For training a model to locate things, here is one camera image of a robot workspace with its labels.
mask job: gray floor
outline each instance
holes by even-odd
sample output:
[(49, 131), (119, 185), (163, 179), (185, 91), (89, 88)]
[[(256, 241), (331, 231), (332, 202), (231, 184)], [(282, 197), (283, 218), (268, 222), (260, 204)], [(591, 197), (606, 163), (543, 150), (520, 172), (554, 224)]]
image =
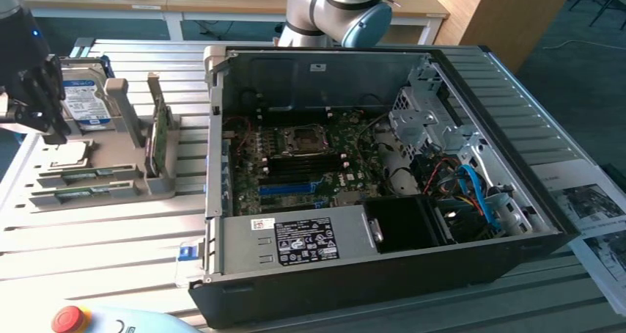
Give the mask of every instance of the gray floor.
[[(546, 31), (518, 77), (583, 149), (601, 163), (613, 163), (626, 172), (626, 51), (574, 43), (556, 50), (543, 46), (564, 40), (586, 40), (626, 45), (619, 25), (626, 13), (607, 10), (594, 27), (587, 27), (599, 5), (583, 0), (572, 12), (568, 3)], [(39, 19), (53, 51), (67, 55), (77, 37), (127, 40), (167, 40), (161, 21)], [(207, 25), (223, 40), (271, 40), (273, 23)], [(183, 25), (187, 40), (216, 40), (201, 35), (191, 21)], [(16, 152), (15, 138), (0, 133), (0, 176)]]

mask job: metal table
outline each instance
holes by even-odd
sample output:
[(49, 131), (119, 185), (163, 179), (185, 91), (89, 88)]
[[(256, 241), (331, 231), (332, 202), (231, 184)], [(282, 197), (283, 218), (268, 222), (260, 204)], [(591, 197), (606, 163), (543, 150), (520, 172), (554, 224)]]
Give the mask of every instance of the metal table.
[[(204, 232), (208, 97), (203, 49), (208, 42), (79, 41), (76, 56), (107, 54), (129, 81), (139, 116), (152, 114), (144, 82), (160, 72), (165, 101), (181, 115), (176, 196), (89, 210), (20, 212), (41, 139), (31, 135), (0, 184), (0, 293), (167, 312), (211, 332), (185, 289), (173, 285), (183, 241)], [(587, 156), (492, 55), (478, 47), (443, 48), (474, 92), (531, 164)], [(490, 285), (310, 315), (229, 332), (582, 332), (626, 330), (567, 248), (524, 263)]]

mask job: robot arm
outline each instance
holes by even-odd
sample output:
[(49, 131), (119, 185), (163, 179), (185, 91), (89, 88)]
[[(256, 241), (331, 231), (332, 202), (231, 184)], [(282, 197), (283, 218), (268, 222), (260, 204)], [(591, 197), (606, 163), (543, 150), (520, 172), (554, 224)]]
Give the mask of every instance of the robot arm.
[(65, 143), (60, 61), (49, 55), (24, 0), (0, 0), (0, 128)]
[(283, 47), (372, 47), (391, 23), (391, 7), (380, 0), (287, 0)]

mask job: emergency stop button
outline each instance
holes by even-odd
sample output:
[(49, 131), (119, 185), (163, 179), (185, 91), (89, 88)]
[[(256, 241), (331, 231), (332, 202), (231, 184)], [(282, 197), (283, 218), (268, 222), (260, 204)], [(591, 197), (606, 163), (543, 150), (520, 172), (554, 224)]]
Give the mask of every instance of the emergency stop button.
[(76, 332), (85, 320), (85, 313), (76, 306), (65, 306), (52, 319), (52, 330), (56, 333)]

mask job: green circuit board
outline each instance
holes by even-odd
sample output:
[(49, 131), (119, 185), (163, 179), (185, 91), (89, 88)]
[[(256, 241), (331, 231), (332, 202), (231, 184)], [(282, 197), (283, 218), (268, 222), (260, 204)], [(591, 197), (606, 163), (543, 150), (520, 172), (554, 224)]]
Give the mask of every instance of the green circuit board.
[[(362, 161), (356, 152), (356, 136), (371, 122), (371, 119), (359, 116), (358, 112), (347, 112), (339, 114), (338, 118), (327, 124), (296, 127), (264, 128), (251, 124), (249, 131), (245, 129), (245, 124), (240, 124), (239, 128), (227, 133), (228, 137), (232, 137), (233, 216), (352, 205), (358, 200), (380, 196), (380, 179), (378, 178), (383, 174), (383, 167), (379, 155), (374, 149), (368, 151), (366, 161)], [(288, 142), (282, 136), (295, 129), (304, 128), (314, 129), (323, 134), (324, 144), (319, 145), (320, 150), (324, 151), (322, 155), (340, 155), (342, 168), (308, 175), (308, 183), (315, 184), (314, 192), (263, 195), (259, 192), (261, 188), (259, 180), (267, 176), (267, 170), (263, 170), (265, 165), (263, 159), (290, 158), (284, 155)], [(367, 130), (362, 139), (371, 141), (371, 134), (371, 130)], [(243, 144), (239, 136), (247, 137)], [(275, 136), (276, 142), (272, 150), (268, 150), (263, 136)]]

